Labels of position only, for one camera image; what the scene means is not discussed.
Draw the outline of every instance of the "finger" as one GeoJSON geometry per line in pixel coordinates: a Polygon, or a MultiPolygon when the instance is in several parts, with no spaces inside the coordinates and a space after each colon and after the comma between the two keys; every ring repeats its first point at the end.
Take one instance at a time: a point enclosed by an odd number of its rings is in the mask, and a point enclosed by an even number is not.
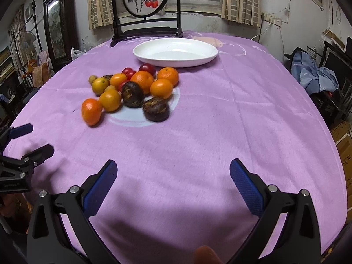
{"type": "Polygon", "coordinates": [[[194,254],[194,264],[223,264],[209,246],[199,247],[194,254]]]}

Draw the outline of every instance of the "wall socket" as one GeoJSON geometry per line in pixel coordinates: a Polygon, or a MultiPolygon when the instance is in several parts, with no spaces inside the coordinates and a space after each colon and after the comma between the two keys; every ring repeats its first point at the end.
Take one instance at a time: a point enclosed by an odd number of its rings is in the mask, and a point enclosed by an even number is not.
{"type": "Polygon", "coordinates": [[[277,25],[278,27],[281,27],[281,25],[282,25],[282,19],[281,18],[272,16],[272,15],[269,15],[269,14],[264,14],[264,20],[269,22],[269,23],[272,23],[274,25],[277,25]]]}

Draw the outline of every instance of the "cherry tomato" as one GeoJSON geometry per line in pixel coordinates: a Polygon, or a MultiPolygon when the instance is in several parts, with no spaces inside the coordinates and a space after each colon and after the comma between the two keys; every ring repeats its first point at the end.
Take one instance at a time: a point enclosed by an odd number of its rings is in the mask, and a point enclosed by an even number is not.
{"type": "Polygon", "coordinates": [[[129,82],[129,80],[122,81],[122,82],[120,83],[120,86],[119,86],[119,88],[118,88],[117,90],[121,92],[122,86],[124,86],[124,84],[127,83],[127,82],[129,82]]]}
{"type": "Polygon", "coordinates": [[[153,65],[151,65],[150,63],[144,63],[144,64],[142,64],[142,65],[140,66],[140,68],[139,68],[139,71],[141,71],[141,70],[147,71],[147,72],[149,72],[153,77],[155,77],[155,72],[156,72],[155,67],[154,67],[153,65]]]}
{"type": "Polygon", "coordinates": [[[121,73],[127,75],[131,70],[133,70],[132,68],[124,68],[124,70],[122,70],[121,73]]]}
{"type": "Polygon", "coordinates": [[[131,80],[132,76],[133,76],[135,73],[136,73],[135,70],[130,69],[130,70],[126,73],[127,79],[128,79],[128,80],[131,80]]]}

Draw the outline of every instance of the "blue gripper pad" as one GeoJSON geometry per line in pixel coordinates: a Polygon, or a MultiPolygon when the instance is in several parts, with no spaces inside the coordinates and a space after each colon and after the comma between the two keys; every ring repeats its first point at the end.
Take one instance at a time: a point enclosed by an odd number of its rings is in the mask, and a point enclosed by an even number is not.
{"type": "Polygon", "coordinates": [[[96,215],[116,177],[117,165],[113,160],[109,160],[98,173],[98,179],[83,199],[83,212],[87,218],[96,215]]]}
{"type": "Polygon", "coordinates": [[[32,131],[33,131],[33,125],[28,123],[28,124],[10,129],[10,131],[8,132],[8,138],[10,140],[16,139],[18,137],[32,133],[32,131]]]}
{"type": "Polygon", "coordinates": [[[236,160],[231,162],[230,175],[233,182],[237,186],[250,212],[260,218],[264,212],[263,196],[253,184],[248,174],[247,169],[243,169],[236,160]]]}

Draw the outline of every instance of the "screw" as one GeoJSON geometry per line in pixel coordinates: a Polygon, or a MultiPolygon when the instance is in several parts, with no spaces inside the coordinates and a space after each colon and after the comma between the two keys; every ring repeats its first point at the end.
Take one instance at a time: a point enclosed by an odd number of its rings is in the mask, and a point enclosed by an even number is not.
{"type": "Polygon", "coordinates": [[[269,186],[268,186],[268,189],[269,189],[272,193],[275,193],[275,192],[277,192],[277,190],[278,190],[277,186],[275,186],[275,185],[273,185],[273,184],[269,185],[269,186]]]}
{"type": "Polygon", "coordinates": [[[46,190],[42,190],[42,191],[39,193],[39,196],[40,196],[40,197],[45,197],[45,196],[46,196],[46,190]]]}
{"type": "Polygon", "coordinates": [[[72,194],[75,194],[76,192],[78,192],[80,190],[80,187],[74,185],[73,187],[70,188],[70,192],[72,194]]]}
{"type": "Polygon", "coordinates": [[[306,190],[306,189],[303,189],[303,190],[301,191],[301,193],[302,193],[302,195],[304,195],[304,196],[309,196],[309,191],[306,190]]]}

